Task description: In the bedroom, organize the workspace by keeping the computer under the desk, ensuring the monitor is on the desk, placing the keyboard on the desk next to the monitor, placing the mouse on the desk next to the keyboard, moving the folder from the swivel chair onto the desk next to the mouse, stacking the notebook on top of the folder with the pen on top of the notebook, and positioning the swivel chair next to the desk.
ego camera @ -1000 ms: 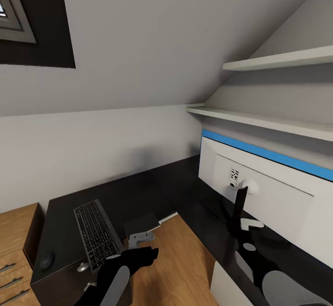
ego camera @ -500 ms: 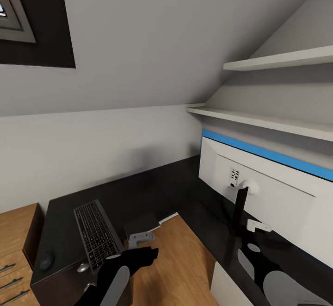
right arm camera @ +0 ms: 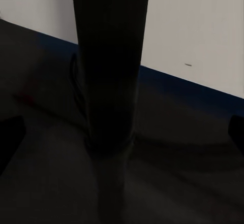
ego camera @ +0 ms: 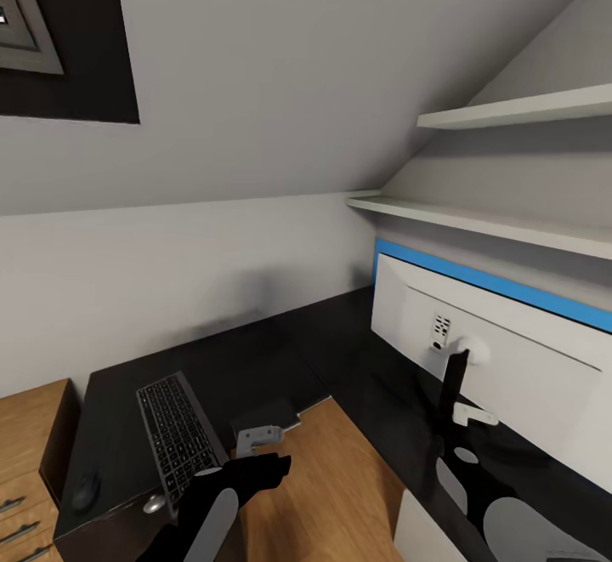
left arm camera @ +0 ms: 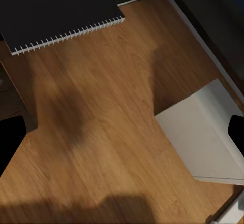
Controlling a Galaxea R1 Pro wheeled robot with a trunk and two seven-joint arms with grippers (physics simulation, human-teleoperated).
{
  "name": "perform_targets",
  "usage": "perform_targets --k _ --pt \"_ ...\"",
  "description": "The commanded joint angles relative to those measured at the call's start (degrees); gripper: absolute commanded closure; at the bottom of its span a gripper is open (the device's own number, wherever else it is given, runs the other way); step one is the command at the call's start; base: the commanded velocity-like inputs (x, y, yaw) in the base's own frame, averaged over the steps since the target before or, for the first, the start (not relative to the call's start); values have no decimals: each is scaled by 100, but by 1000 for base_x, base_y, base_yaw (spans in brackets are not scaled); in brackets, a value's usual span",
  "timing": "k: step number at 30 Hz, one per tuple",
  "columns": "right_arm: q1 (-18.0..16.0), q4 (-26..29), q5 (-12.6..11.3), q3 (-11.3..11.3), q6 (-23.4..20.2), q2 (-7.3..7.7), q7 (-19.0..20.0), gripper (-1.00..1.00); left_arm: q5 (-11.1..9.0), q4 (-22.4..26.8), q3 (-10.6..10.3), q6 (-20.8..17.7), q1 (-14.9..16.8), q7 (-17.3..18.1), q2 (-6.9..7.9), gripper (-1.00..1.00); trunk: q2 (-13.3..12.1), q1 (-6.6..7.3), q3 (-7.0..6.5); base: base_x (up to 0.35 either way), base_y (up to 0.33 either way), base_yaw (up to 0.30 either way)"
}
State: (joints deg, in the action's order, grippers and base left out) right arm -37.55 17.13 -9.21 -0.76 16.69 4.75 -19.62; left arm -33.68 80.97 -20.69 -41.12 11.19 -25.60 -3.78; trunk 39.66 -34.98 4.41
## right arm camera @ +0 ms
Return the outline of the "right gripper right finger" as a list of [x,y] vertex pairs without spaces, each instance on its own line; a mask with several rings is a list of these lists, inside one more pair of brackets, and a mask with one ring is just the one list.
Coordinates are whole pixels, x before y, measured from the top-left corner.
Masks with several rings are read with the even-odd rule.
[[228,134],[244,156],[244,117],[232,115]]

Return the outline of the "monitor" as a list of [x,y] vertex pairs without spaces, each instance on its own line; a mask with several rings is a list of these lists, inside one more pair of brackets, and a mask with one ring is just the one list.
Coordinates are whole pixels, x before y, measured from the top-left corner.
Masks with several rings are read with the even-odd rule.
[[203,152],[133,133],[140,67],[244,99],[244,0],[0,0],[0,19],[79,45],[87,156],[98,183],[119,187],[135,149],[200,164],[244,162],[241,151]]

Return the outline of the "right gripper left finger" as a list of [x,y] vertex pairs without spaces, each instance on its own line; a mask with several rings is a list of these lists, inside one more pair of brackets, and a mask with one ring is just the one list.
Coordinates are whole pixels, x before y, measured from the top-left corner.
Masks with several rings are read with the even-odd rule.
[[23,116],[0,121],[0,176],[26,135]]

